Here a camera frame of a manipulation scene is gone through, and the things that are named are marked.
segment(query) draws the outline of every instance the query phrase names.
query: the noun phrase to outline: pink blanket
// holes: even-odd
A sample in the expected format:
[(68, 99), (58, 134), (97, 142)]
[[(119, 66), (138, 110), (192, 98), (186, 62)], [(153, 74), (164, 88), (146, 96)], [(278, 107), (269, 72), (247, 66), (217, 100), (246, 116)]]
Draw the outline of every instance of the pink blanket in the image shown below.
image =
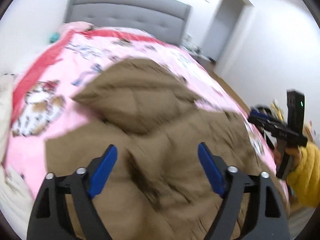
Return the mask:
[[(155, 38), (97, 30), (70, 31), (30, 67), (14, 91), (12, 132), (6, 167), (22, 174), (35, 197), (46, 172), (45, 141), (80, 127), (97, 115), (71, 100), (88, 82), (113, 63), (130, 57), (150, 58), (204, 99), (198, 107), (231, 110), (244, 117), (256, 153), (276, 172), (273, 155), (246, 113), (191, 56)], [(285, 183), (282, 182), (288, 197)]]

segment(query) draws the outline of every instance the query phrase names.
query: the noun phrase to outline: tufted headboard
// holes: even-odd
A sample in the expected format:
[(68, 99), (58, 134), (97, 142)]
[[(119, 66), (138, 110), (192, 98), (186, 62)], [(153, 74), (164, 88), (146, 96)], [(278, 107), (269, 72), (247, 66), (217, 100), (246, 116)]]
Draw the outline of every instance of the tufted headboard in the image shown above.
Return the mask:
[(65, 23), (136, 28), (178, 46), (190, 9), (176, 0), (69, 0)]

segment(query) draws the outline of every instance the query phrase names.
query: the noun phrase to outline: yellow sweater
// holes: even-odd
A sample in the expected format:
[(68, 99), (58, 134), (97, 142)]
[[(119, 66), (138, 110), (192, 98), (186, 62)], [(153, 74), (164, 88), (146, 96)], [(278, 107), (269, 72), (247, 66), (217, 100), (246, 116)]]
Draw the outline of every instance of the yellow sweater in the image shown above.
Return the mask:
[(287, 183), (301, 204), (316, 208), (320, 202), (320, 150), (313, 143), (307, 143), (300, 151), (301, 163), (289, 174)]

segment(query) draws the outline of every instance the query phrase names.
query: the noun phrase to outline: brown duvet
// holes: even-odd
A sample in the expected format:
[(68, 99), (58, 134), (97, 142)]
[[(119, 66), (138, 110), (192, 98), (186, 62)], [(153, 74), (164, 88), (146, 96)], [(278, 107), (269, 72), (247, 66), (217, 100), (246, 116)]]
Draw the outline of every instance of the brown duvet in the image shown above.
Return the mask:
[[(151, 60), (119, 62), (74, 97), (106, 120), (47, 141), (48, 172), (71, 174), (113, 144), (118, 160), (103, 192), (93, 199), (112, 238), (202, 240), (221, 199), (212, 192), (198, 160), (198, 144), (205, 142), (227, 165), (248, 174), (269, 169), (255, 154), (241, 116), (199, 110), (197, 99)], [(274, 175), (271, 178), (288, 211), (280, 184)], [(245, 195), (232, 238), (240, 234), (247, 203)], [(68, 207), (81, 236), (70, 203)]]

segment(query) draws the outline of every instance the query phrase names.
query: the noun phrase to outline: hand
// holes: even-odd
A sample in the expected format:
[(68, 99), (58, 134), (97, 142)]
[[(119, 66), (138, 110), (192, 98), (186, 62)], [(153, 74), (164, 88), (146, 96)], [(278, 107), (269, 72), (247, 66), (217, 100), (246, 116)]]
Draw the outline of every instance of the hand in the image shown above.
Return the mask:
[[(294, 156), (294, 160), (293, 160), (293, 164), (292, 164), (293, 167), (292, 168), (296, 169), (298, 167), (298, 165), (300, 164), (301, 158), (302, 158), (299, 148), (286, 148), (285, 152), (288, 155)], [(280, 152), (277, 149), (277, 145), (275, 147), (275, 150), (273, 151), (273, 157), (275, 159), (276, 165), (279, 166), (281, 164), (281, 162), (282, 162), (282, 158), (281, 158)]]

